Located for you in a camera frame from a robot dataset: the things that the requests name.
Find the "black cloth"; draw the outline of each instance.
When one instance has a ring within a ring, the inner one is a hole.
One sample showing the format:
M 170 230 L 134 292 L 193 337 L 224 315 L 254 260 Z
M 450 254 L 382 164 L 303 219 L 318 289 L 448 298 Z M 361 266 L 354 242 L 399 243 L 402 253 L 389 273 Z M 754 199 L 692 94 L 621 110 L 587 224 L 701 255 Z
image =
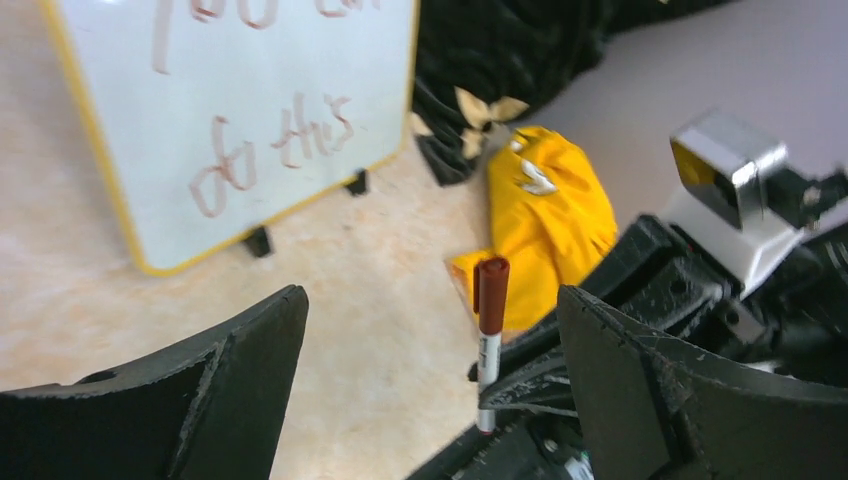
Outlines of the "black cloth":
M 421 0 L 412 105 L 418 147 L 440 185 L 463 182 L 479 151 L 463 152 L 462 137 L 474 143 L 491 123 L 480 115 L 469 122 L 458 88 L 479 105 L 508 100 L 510 108 L 483 111 L 483 120 L 520 119 L 597 66 L 612 35 L 731 1 Z

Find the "gold pattern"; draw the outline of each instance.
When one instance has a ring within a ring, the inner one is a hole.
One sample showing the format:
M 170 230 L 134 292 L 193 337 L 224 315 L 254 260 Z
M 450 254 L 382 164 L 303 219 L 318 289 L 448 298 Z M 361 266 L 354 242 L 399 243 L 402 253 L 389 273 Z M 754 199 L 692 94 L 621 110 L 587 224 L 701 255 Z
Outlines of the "gold pattern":
M 462 132 L 462 156 L 468 160 L 477 157 L 483 151 L 485 139 L 483 127 L 487 123 L 508 122 L 529 107 L 527 102 L 512 97 L 503 97 L 491 105 L 486 105 L 486 102 L 467 90 L 454 87 L 454 91 L 459 111 L 462 112 L 465 121 L 471 125 L 471 128 L 466 128 Z
M 419 137 L 433 136 L 433 131 L 430 130 L 429 126 L 427 126 L 427 122 L 425 122 L 424 119 L 415 112 L 409 113 L 409 128 L 412 129 L 412 133 Z

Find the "floor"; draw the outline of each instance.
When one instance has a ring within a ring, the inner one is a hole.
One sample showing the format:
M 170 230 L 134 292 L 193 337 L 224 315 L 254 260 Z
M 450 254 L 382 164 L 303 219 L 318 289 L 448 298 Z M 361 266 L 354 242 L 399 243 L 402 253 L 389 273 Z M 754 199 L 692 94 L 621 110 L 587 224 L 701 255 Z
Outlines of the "floor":
M 0 5 L 0 390 L 75 382 L 298 283 L 312 307 L 272 478 L 400 479 L 473 419 L 475 339 L 444 260 L 485 243 L 479 179 L 436 187 L 410 144 L 370 195 L 336 192 L 273 225 L 274 256 L 233 248 L 145 277 L 33 3 Z M 848 151 L 848 7 L 804 5 L 744 0 L 621 37 L 531 123 L 586 149 L 622 224 L 662 204 L 668 134 L 714 105 L 824 173 Z

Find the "yellow cloth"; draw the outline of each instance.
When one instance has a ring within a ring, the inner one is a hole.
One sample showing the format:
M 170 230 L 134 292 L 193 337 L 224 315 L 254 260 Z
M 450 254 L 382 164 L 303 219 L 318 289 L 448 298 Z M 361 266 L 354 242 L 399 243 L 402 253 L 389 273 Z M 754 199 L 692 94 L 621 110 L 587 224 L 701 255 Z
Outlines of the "yellow cloth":
M 560 285 L 580 283 L 609 251 L 615 216 L 586 154 L 542 127 L 518 129 L 488 176 L 493 246 L 452 259 L 451 270 L 473 299 L 474 266 L 509 260 L 504 330 L 523 331 L 553 309 Z

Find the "handwritten text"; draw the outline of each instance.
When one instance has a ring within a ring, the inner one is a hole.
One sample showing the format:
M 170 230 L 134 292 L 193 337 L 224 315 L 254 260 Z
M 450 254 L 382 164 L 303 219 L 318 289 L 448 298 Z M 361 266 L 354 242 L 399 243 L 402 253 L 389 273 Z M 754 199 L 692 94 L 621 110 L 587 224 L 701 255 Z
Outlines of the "handwritten text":
M 341 151 L 345 142 L 354 135 L 353 125 L 341 112 L 341 108 L 350 102 L 349 98 L 334 98 L 331 95 L 324 95 L 324 103 L 329 107 L 331 116 L 341 124 L 340 126 L 344 130 L 338 138 L 334 138 L 333 127 L 329 123 L 318 123 L 304 119 L 303 101 L 304 95 L 296 93 L 292 108 L 282 110 L 283 121 L 280 139 L 270 144 L 272 148 L 279 150 L 280 163 L 288 168 L 301 167 L 291 159 L 293 140 L 299 140 L 303 158 L 311 160 L 313 158 L 313 143 L 315 150 L 321 156 L 327 157 L 334 152 Z M 198 210 L 207 218 L 215 218 L 226 209 L 227 185 L 237 191 L 246 192 L 257 184 L 256 151 L 253 142 L 243 141 L 240 147 L 227 152 L 224 146 L 223 129 L 228 123 L 229 121 L 222 116 L 216 116 L 212 119 L 212 152 L 214 153 L 215 164 L 201 169 L 188 186 Z M 244 164 L 244 175 L 241 179 L 235 171 L 238 160 L 242 160 L 241 163 Z M 207 200 L 208 195 L 205 195 L 202 190 L 204 185 L 208 185 L 210 179 L 213 182 L 211 201 Z
M 171 39 L 171 18 L 174 12 L 174 2 L 181 0 L 158 0 L 153 24 L 153 71 L 168 75 L 168 47 Z M 228 0 L 187 0 L 188 13 L 201 23 L 209 23 L 221 18 L 227 7 Z M 255 30 L 265 30 L 274 25 L 280 11 L 280 0 L 264 0 L 265 8 L 252 11 L 250 0 L 233 0 L 236 13 L 242 23 Z M 347 16 L 353 10 L 362 10 L 365 0 L 335 0 L 338 4 L 330 6 L 334 0 L 314 0 L 315 9 L 319 14 L 328 18 Z M 380 0 L 371 0 L 372 6 L 379 10 Z

